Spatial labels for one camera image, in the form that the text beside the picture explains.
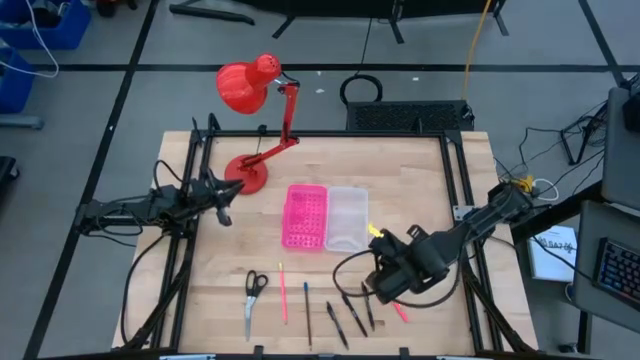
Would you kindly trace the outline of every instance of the gray floor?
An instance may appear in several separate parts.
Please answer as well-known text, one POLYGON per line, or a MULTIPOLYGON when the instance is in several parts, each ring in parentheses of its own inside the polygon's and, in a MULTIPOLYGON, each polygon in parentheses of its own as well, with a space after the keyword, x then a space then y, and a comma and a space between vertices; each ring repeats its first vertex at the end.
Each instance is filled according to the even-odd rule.
MULTIPOLYGON (((93 17, 80 48, 55 52, 63 64, 126 64, 142 26, 149 0, 138 11, 121 7, 114 19, 93 17)), ((590 0, 594 14, 620 64, 640 64, 634 32, 635 0, 590 0)), ((161 1, 140 63, 221 64, 249 60, 270 51, 284 63, 357 63, 367 31, 362 19, 297 19, 279 40, 270 34, 283 17, 215 2, 240 10, 256 27, 174 16, 161 1)), ((527 65, 604 65, 604 57, 574 0, 509 0, 503 12, 511 35, 503 37, 489 19, 476 50, 476 63, 527 65)), ((479 16, 406 20, 407 41, 395 44, 386 24, 374 20, 368 63, 463 64, 479 16)), ((46 63, 42 52, 23 53, 46 63)), ((342 129, 346 112, 337 91, 352 72, 292 72, 302 83, 295 129, 342 129)), ((385 86, 385 100, 447 100, 460 96, 462 73, 372 72, 385 86)), ((122 82, 121 72, 63 72, 55 80, 37 79, 25 113, 42 116, 39 132, 0 129, 0 154, 20 162, 22 177, 0 212, 0 357, 22 355, 53 269, 82 194, 105 123, 122 82)), ((107 200, 143 193, 150 182, 161 135, 187 130, 195 116, 204 124, 213 111, 225 129, 278 128, 282 98, 272 93, 265 108, 241 116, 223 106, 214 72, 137 72, 125 102, 95 197, 107 200)), ((609 73, 472 73, 469 103, 476 129, 488 131, 494 154, 507 166, 519 162, 517 146, 525 126, 561 128, 606 98, 614 81, 609 73)), ((374 96, 367 85, 353 84, 353 100, 374 96)), ((532 134, 531 156, 557 141, 553 134, 532 134)), ((587 156, 598 151, 589 149, 587 156)), ((559 184, 570 195, 592 165, 559 184)), ((530 165, 536 178, 555 181, 568 169, 559 147, 530 165)), ((587 184, 600 177, 596 171, 587 184)), ((576 226, 573 219, 569 225, 576 226)), ((132 251, 96 239, 82 239, 47 333, 42 356, 105 351, 119 312, 121 289, 132 251)), ((578 310, 569 305, 560 284, 529 279, 522 271, 541 349, 553 351, 576 340, 578 310)), ((632 358, 640 336, 597 319, 593 354, 632 358)))

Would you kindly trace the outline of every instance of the wooden tabletop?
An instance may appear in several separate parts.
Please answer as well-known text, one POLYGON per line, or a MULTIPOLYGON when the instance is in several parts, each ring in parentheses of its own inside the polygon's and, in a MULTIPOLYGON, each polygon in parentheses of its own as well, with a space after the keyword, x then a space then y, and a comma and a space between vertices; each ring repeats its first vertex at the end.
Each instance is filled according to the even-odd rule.
MULTIPOLYGON (((188 132, 167 132, 159 158, 178 174, 184 169, 188 132)), ((491 148, 486 133, 463 133, 467 167, 477 205, 487 202, 487 192, 497 184, 491 148)), ((261 149, 268 149, 277 138, 263 138, 261 149)), ((227 163, 237 155, 255 151, 257 138, 216 138, 210 167, 222 178, 227 163)), ((459 185, 455 150, 450 148, 458 197, 459 185)), ((412 224, 427 232, 452 227, 438 140, 428 138, 302 138, 299 145, 269 159, 269 179, 258 193, 238 196, 228 213, 233 226, 218 224, 213 211, 201 216, 191 282, 185 308, 181 352, 251 353, 264 345, 265 353, 397 354, 408 347, 412 355, 473 354, 464 290, 460 286, 445 303, 431 309, 404 308, 404 323, 391 305, 382 306, 371 298, 376 323, 371 331, 364 301, 352 303, 369 332, 365 338, 335 289, 331 273, 345 257, 341 253, 300 253, 281 246, 281 220, 287 187, 291 184, 356 186, 369 192, 369 220, 387 228, 402 240, 412 224), (278 262, 286 272, 289 322, 282 321, 278 262), (248 270, 267 274, 268 287, 253 308, 251 340, 244 337, 245 278, 248 270), (310 287, 313 349, 307 344, 303 283, 310 287), (350 350, 340 342, 336 328, 326 312, 330 301, 349 341, 350 350)), ((161 184, 176 180, 159 170, 161 184)), ((137 254, 159 235, 148 228, 138 241, 137 254)), ((494 234, 511 240, 506 226, 494 234)), ((130 289, 126 328, 129 337, 144 322, 158 300, 158 293, 169 240, 163 241, 141 260, 130 289)), ((514 250, 488 241, 485 245, 496 305, 513 328, 529 345, 537 347, 536 337, 524 293, 514 250)), ((360 282, 373 269, 371 257, 346 265, 338 281, 347 290, 360 291, 360 282)), ((440 284, 420 294, 404 294, 405 301, 429 302, 441 297, 453 283, 449 275, 440 284)), ((483 341, 491 348, 486 316, 478 303, 483 341)), ((167 326, 173 320, 173 307, 167 313, 167 326)), ((163 343, 168 344, 165 331, 163 343)), ((116 331, 114 345, 121 343, 116 331)))

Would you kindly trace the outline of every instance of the pink container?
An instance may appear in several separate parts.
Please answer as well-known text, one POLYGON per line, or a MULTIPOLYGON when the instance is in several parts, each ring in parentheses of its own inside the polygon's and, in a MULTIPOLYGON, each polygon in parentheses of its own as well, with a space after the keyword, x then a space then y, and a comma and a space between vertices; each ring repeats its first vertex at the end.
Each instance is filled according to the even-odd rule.
POLYGON ((282 246, 322 250, 327 236, 327 189, 291 185, 282 216, 282 246))

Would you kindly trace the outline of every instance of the clear plastic container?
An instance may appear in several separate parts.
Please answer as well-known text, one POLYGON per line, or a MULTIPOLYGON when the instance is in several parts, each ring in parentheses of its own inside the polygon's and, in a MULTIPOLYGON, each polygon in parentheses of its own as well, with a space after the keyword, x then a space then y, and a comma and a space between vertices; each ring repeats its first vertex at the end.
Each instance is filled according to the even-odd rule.
POLYGON ((329 188, 329 214, 325 248, 355 253, 369 245, 367 225, 369 193, 355 187, 329 188))
POLYGON ((282 217, 282 246, 322 250, 327 235, 327 188, 291 185, 282 217))

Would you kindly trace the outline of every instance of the lamp shade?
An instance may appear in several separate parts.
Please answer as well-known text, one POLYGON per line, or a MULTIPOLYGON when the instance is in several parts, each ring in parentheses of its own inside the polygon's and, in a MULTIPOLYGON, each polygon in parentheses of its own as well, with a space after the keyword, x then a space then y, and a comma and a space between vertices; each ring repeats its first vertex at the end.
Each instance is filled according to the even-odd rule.
POLYGON ((252 63, 227 64, 218 71, 218 93, 234 111, 253 114, 264 105, 267 86, 281 71, 280 61, 271 54, 262 54, 252 63))

